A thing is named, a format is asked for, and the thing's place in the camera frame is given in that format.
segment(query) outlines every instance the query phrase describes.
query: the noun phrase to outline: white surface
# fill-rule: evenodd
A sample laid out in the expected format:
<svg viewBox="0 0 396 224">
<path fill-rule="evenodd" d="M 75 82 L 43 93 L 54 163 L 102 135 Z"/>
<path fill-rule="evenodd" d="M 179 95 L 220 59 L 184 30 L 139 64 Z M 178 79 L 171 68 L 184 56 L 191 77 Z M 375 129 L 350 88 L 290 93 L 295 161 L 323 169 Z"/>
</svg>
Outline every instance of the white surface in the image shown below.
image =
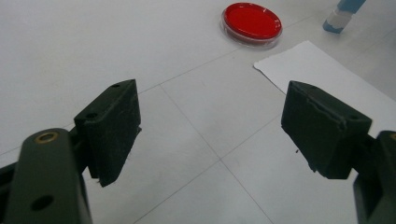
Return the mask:
<svg viewBox="0 0 396 224">
<path fill-rule="evenodd" d="M 359 110 L 373 120 L 372 137 L 383 130 L 396 129 L 396 102 L 309 41 L 254 66 L 285 93 L 291 80 L 300 81 L 321 88 Z"/>
<path fill-rule="evenodd" d="M 333 223 L 337 217 L 345 220 L 338 223 L 354 223 L 353 212 L 333 209 L 353 210 L 353 195 L 346 195 L 352 190 L 350 182 L 328 181 L 312 174 L 294 148 L 292 155 L 288 154 L 284 146 L 289 141 L 284 134 L 272 135 L 279 133 L 276 125 L 265 126 L 281 113 L 284 96 L 252 64 L 309 40 L 396 100 L 396 1 L 367 1 L 340 35 L 321 27 L 338 0 L 253 1 L 273 10 L 284 25 L 278 46 L 266 51 L 243 48 L 220 31 L 221 12 L 234 2 L 0 0 L 0 165 L 17 159 L 18 147 L 28 135 L 52 127 L 72 127 L 77 112 L 106 87 L 136 78 L 142 92 L 143 132 L 120 179 L 100 189 L 84 174 L 95 223 L 134 223 L 142 217 L 142 222 L 152 223 L 162 223 L 165 218 L 205 223 L 194 217 L 210 221 L 216 213 L 223 222 L 237 222 L 235 217 L 242 218 L 240 223 L 244 217 L 260 220 L 247 195 L 275 224 L 294 216 L 301 223 Z M 198 82 L 201 77 L 208 88 Z M 162 83 L 166 92 L 159 86 Z M 205 129 L 213 127 L 210 125 L 221 128 L 221 133 Z M 277 144 L 276 139 L 285 143 Z M 250 148 L 253 142 L 258 146 Z M 269 143 L 284 147 L 284 154 L 268 149 Z M 261 154 L 249 155 L 250 150 Z M 212 166 L 219 160 L 215 151 L 231 153 L 227 162 L 231 156 L 248 161 L 230 166 L 235 180 L 221 165 Z M 266 155 L 263 153 L 288 157 L 273 157 L 268 166 L 251 158 L 261 158 Z M 292 170 L 293 179 L 268 175 L 277 160 L 279 174 L 290 176 Z M 216 181 L 219 175 L 224 178 Z M 313 200 L 317 191 L 331 189 L 323 199 L 333 197 L 333 201 L 329 206 L 309 201 L 308 207 L 312 207 L 310 203 L 318 206 L 315 213 L 309 213 L 296 198 L 289 203 L 282 192 L 291 190 L 299 178 L 312 181 L 309 183 L 317 188 L 299 191 L 298 199 Z M 245 192 L 236 182 L 242 183 Z M 258 190 L 254 185 L 267 188 Z M 192 194 L 195 186 L 203 187 L 207 196 Z M 340 188 L 347 204 L 334 188 Z M 227 190 L 216 197 L 219 189 Z M 206 202 L 208 197 L 229 201 L 193 203 Z M 282 206 L 271 201 L 273 198 L 281 200 Z M 192 208 L 198 214 L 192 214 Z"/>
</svg>

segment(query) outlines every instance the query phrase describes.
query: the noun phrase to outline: red petri dish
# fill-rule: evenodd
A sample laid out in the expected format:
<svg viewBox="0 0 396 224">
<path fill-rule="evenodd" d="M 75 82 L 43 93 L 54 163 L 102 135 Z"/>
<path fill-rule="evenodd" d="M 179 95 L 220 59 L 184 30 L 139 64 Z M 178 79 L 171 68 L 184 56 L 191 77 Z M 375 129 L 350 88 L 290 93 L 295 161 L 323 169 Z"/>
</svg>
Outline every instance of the red petri dish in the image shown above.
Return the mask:
<svg viewBox="0 0 396 224">
<path fill-rule="evenodd" d="M 228 36 L 253 46 L 273 46 L 282 34 L 279 17 L 251 3 L 228 6 L 222 14 L 222 27 Z"/>
</svg>

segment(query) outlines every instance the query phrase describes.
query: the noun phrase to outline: red lid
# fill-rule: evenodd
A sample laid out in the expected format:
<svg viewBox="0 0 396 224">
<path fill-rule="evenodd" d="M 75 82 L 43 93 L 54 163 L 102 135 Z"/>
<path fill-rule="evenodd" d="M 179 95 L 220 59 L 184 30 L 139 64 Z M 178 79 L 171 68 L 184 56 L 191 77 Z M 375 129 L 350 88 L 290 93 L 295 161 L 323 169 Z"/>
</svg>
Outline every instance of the red lid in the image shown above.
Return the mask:
<svg viewBox="0 0 396 224">
<path fill-rule="evenodd" d="M 255 39 L 270 39 L 282 31 L 277 15 L 251 3 L 235 3 L 224 10 L 223 19 L 236 33 Z"/>
</svg>

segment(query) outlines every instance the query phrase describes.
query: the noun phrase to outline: white floor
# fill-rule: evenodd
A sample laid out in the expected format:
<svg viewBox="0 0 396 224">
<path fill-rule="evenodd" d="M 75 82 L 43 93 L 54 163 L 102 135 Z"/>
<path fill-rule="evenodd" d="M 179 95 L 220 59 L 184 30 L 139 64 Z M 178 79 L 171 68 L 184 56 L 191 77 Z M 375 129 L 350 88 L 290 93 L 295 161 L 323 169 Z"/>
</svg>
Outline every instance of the white floor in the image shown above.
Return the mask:
<svg viewBox="0 0 396 224">
<path fill-rule="evenodd" d="M 357 223 L 356 174 L 311 172 L 280 128 L 285 95 L 252 65 L 309 40 L 396 100 L 396 1 L 367 1 L 340 35 L 321 28 L 338 0 L 252 1 L 283 23 L 269 50 L 220 31 L 233 2 L 0 0 L 0 166 L 135 78 L 143 132 L 116 183 L 85 174 L 94 223 Z"/>
</svg>

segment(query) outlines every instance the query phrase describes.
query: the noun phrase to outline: white paper sheet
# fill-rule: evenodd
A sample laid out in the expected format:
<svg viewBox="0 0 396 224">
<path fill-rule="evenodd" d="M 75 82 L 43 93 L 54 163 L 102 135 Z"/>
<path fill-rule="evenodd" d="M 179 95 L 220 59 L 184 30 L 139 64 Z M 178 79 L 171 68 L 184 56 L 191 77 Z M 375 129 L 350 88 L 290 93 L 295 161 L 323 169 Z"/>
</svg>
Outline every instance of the white paper sheet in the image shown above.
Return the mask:
<svg viewBox="0 0 396 224">
<path fill-rule="evenodd" d="M 323 89 L 373 120 L 369 134 L 396 131 L 396 102 L 309 41 L 254 63 L 283 92 L 291 80 Z"/>
</svg>

